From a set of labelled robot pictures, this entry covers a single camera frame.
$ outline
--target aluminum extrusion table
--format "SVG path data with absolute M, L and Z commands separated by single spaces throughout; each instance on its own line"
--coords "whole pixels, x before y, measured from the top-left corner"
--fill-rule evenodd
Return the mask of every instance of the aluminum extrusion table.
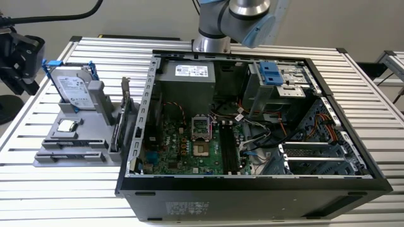
M 190 51 L 184 41 L 83 38 L 71 41 L 59 60 L 96 63 L 106 94 L 120 101 L 120 79 L 131 78 L 139 102 L 152 49 Z M 376 227 L 404 226 L 404 117 L 347 53 L 334 48 L 232 45 L 232 53 L 311 58 L 335 93 L 347 117 L 379 163 L 394 192 L 334 220 L 306 222 L 183 222 L 154 225 L 238 225 Z M 35 168 L 36 151 L 60 111 L 60 97 L 44 79 L 0 139 L 0 222 L 22 226 L 147 226 L 127 201 L 115 197 L 119 167 Z
M 387 79 L 383 83 L 391 86 L 403 87 L 404 84 L 404 52 L 384 51 L 378 58 L 376 63 L 383 63 L 390 70 L 395 73 L 399 79 Z

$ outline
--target power supply label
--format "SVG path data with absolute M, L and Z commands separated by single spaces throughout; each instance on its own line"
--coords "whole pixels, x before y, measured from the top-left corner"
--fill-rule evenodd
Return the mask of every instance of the power supply label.
M 207 214 L 210 202 L 166 202 L 170 215 Z
M 176 76 L 180 77 L 208 77 L 208 66 L 178 65 Z
M 67 96 L 70 102 L 78 108 L 94 108 L 94 102 L 91 100 L 86 83 L 79 77 L 58 77 L 60 87 L 64 95 Z

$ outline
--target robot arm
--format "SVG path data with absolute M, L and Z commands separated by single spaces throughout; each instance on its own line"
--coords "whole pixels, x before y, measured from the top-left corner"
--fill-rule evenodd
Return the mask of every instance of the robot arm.
M 270 0 L 200 0 L 196 52 L 230 52 L 231 38 L 250 48 L 266 40 L 275 23 Z

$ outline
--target black wire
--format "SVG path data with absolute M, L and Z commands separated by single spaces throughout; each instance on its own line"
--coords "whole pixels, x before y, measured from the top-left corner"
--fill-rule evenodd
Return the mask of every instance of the black wire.
M 254 151 L 259 148 L 275 148 L 279 144 L 282 144 L 283 142 L 290 140 L 299 132 L 306 133 L 306 130 L 304 129 L 298 129 L 288 136 L 286 136 L 282 140 L 279 140 L 278 142 L 275 142 L 272 144 L 262 144 L 262 145 L 256 146 L 255 148 L 252 148 L 247 151 Z
M 192 3 L 194 3 L 194 6 L 195 6 L 195 10 L 198 12 L 198 15 L 200 15 L 200 11 L 198 10 L 196 4 L 195 4 L 195 0 L 192 0 Z
M 79 19 L 87 18 L 91 15 L 94 15 L 102 6 L 102 3 L 103 3 L 103 0 L 98 0 L 92 10 L 88 11 L 87 13 L 78 14 L 78 15 L 3 18 L 0 20 L 0 26 L 11 26 L 11 25 L 16 25 L 16 24 L 28 24 L 28 23 L 50 22 L 50 21 L 79 20 Z
M 384 79 L 383 79 L 383 81 L 380 81 L 380 83 L 378 84 L 378 86 L 391 77 L 394 75 L 394 73 L 391 74 L 391 75 L 388 75 Z
M 402 95 L 398 95 L 398 97 L 395 98 L 395 100 L 392 102 L 394 104 L 396 104 L 396 102 L 399 101 L 400 97 L 402 97 Z
M 270 159 L 267 159 L 264 162 L 262 162 L 262 163 L 255 167 L 255 169 L 254 169 L 254 174 L 255 174 L 255 175 L 256 175 L 256 173 L 258 173 L 258 169 L 260 168 L 260 166 L 262 166 L 263 164 L 266 164 L 268 161 L 270 161 Z

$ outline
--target motherboard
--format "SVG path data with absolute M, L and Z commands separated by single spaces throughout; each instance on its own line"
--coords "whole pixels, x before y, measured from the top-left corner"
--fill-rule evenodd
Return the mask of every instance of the motherboard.
M 248 157 L 240 157 L 238 152 L 243 140 L 240 124 L 223 126 L 222 122 L 214 122 L 203 115 L 195 116 L 187 125 L 182 121 L 166 119 L 159 150 L 146 154 L 144 173 L 223 175 L 231 172 L 250 175 Z

